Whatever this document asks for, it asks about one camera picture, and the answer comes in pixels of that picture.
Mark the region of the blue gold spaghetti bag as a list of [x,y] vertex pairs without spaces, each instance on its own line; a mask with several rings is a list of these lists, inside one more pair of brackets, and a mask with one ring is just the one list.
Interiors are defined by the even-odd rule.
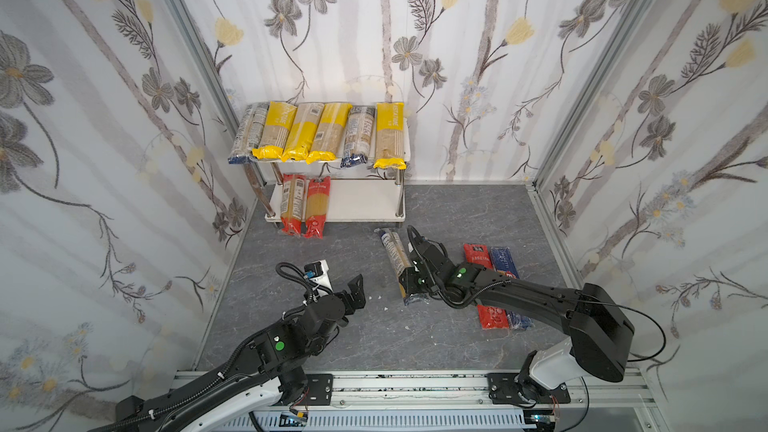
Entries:
[[340,163],[342,168],[351,168],[368,162],[375,113],[375,107],[368,105],[353,106],[350,110]]
[[401,297],[406,306],[428,299],[423,280],[408,256],[399,234],[390,228],[377,228],[379,236],[396,274]]

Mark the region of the red Barilla spaghetti bag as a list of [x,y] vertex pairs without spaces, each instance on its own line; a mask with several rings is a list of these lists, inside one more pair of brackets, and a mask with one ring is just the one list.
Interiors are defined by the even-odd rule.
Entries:
[[[468,262],[487,269],[493,268],[489,250],[485,245],[465,244],[463,249],[465,259]],[[483,305],[478,305],[476,309],[483,330],[510,329],[509,319],[505,310]]]

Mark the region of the red spaghetti bag white label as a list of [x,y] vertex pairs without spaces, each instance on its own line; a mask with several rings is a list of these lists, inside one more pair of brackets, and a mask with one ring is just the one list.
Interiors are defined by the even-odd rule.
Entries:
[[303,223],[307,178],[300,174],[284,177],[281,193],[280,220],[282,232],[300,235]]

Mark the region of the long yellow spaghetti bag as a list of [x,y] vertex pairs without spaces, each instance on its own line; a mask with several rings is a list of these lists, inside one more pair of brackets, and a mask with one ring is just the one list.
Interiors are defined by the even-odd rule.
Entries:
[[376,105],[376,150],[373,167],[405,170],[405,117],[402,102]]

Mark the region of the yellow spaghetti bag barcode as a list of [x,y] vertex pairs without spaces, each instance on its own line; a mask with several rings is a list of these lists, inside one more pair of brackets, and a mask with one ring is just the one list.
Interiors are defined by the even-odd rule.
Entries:
[[326,103],[306,162],[334,161],[345,134],[350,103]]

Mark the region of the yellow band spaghetti bag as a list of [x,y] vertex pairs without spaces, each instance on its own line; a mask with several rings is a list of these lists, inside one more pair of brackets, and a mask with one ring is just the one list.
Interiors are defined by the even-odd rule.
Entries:
[[298,105],[294,123],[281,155],[283,162],[305,161],[308,158],[323,109],[323,103],[307,102]]

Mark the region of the clear grey labelled spaghetti bag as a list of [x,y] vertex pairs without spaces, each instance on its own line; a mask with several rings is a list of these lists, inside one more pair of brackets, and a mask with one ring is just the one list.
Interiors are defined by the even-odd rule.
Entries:
[[269,106],[269,102],[258,102],[246,107],[228,157],[229,164],[245,164],[255,159],[253,150],[260,144]]

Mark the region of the yellow Pastatime spaghetti bag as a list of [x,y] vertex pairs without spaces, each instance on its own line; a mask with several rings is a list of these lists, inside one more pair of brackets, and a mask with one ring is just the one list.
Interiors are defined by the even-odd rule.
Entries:
[[287,102],[269,104],[259,144],[252,149],[258,160],[277,160],[282,157],[298,108]]

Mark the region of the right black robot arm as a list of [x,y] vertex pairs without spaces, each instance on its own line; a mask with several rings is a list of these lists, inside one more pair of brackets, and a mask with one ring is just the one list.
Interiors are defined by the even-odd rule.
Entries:
[[492,384],[514,405],[532,407],[570,380],[623,381],[635,328],[600,286],[549,287],[503,275],[481,265],[450,260],[445,247],[407,228],[414,269],[402,280],[408,292],[438,298],[453,309],[476,305],[529,317],[565,335],[560,343],[528,354],[505,385]]

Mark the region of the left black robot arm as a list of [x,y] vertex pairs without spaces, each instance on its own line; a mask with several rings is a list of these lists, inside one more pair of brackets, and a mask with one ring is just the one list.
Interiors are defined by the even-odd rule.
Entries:
[[208,431],[260,405],[297,402],[308,387],[302,366],[318,356],[347,317],[366,305],[363,276],[248,336],[226,362],[149,400],[129,397],[131,413],[101,431]]

